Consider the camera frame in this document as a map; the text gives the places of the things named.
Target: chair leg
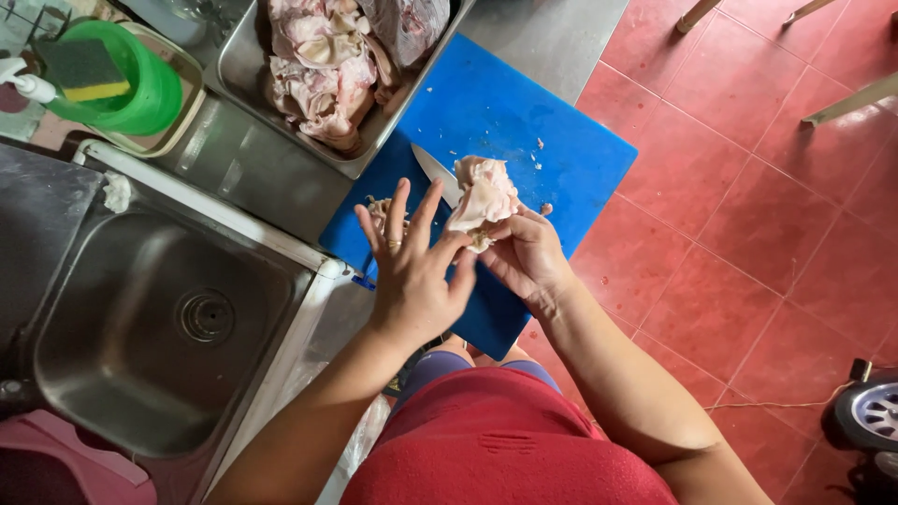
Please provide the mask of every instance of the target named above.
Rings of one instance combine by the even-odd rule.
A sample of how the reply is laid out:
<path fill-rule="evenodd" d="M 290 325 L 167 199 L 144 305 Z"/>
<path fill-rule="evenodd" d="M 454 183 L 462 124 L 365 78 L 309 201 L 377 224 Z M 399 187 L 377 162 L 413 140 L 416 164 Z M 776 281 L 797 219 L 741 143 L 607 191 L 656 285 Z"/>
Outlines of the chair leg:
<path fill-rule="evenodd" d="M 813 11 L 816 11 L 817 9 L 819 9 L 825 5 L 831 4 L 832 2 L 835 2 L 835 0 L 812 0 L 807 5 L 804 5 L 803 7 L 799 7 L 795 12 L 790 14 L 788 19 L 785 22 L 783 22 L 783 26 L 789 26 L 793 22 L 798 21 L 799 19 L 807 16 L 808 14 L 812 13 Z"/>
<path fill-rule="evenodd" d="M 888 77 L 883 77 L 866 88 L 855 92 L 847 98 L 843 98 L 829 107 L 820 109 L 810 116 L 802 119 L 804 122 L 811 123 L 815 127 L 825 123 L 833 118 L 838 118 L 843 114 L 848 114 L 869 105 L 878 102 L 887 96 L 898 94 L 898 72 Z"/>
<path fill-rule="evenodd" d="M 719 3 L 720 0 L 699 0 L 688 13 L 680 18 L 680 21 L 676 22 L 676 29 L 680 33 L 686 33 L 691 30 L 705 14 L 711 12 L 711 9 Z"/>

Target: green scouring pad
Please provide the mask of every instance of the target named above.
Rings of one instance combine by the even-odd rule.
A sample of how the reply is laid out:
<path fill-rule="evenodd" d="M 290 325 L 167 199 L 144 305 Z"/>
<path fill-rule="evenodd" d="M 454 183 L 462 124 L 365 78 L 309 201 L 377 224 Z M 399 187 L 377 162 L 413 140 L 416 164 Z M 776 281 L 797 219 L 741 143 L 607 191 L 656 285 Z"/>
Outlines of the green scouring pad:
<path fill-rule="evenodd" d="M 102 40 L 39 42 L 37 50 L 71 102 L 120 96 L 131 89 Z"/>

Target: hand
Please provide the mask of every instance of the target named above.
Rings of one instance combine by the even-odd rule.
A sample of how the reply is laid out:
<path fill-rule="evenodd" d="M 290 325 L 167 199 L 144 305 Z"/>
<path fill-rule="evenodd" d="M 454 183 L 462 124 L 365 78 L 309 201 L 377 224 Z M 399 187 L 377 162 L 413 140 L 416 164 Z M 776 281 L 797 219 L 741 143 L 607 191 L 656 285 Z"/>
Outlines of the hand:
<path fill-rule="evenodd" d="M 531 310 L 553 304 L 574 281 L 555 228 L 523 203 L 489 236 L 497 241 L 480 260 Z"/>
<path fill-rule="evenodd" d="M 429 249 L 430 223 L 443 192 L 435 179 L 411 217 L 403 238 L 405 204 L 411 183 L 402 178 L 393 193 L 383 233 L 374 229 L 364 205 L 356 205 L 358 222 L 365 231 L 377 260 L 377 289 L 368 329 L 395 339 L 409 354 L 449 329 L 464 312 L 474 289 L 474 262 L 477 256 L 463 249 L 471 238 L 449 232 Z M 446 269 L 458 253 L 451 282 Z"/>

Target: metal container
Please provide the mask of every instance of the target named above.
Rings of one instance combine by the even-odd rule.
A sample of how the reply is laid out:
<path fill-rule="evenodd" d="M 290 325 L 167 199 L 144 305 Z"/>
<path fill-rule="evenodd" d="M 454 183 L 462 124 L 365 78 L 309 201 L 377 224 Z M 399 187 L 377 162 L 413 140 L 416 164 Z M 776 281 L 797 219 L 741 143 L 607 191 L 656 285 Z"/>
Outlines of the metal container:
<path fill-rule="evenodd" d="M 206 85 L 227 100 L 290 138 L 327 165 L 350 179 L 357 179 L 380 151 L 393 129 L 396 128 L 402 114 L 418 93 L 418 89 L 430 69 L 443 53 L 443 49 L 457 31 L 459 23 L 474 5 L 474 1 L 449 1 L 449 25 L 420 75 L 415 79 L 409 95 L 389 119 L 380 112 L 379 105 L 375 105 L 368 112 L 358 127 L 362 146 L 351 154 L 341 153 L 303 133 L 294 131 L 287 126 L 284 114 L 266 101 L 262 90 L 270 73 L 269 56 L 273 54 L 268 0 L 256 0 L 250 5 L 243 19 L 233 28 L 231 35 L 224 42 L 218 59 L 206 68 L 203 80 Z"/>

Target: knife blade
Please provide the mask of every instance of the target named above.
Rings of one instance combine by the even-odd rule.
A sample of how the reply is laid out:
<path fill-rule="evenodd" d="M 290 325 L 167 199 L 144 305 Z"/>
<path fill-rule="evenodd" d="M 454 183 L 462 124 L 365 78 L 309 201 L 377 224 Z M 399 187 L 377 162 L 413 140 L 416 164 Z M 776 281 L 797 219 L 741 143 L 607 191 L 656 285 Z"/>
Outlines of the knife blade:
<path fill-rule="evenodd" d="M 455 208 L 464 195 L 464 190 L 458 187 L 458 180 L 455 179 L 455 176 L 423 147 L 412 144 L 411 151 L 415 153 L 415 159 L 418 160 L 418 164 L 421 165 L 421 169 L 424 170 L 431 182 L 436 178 L 443 180 L 443 199 L 450 208 Z"/>

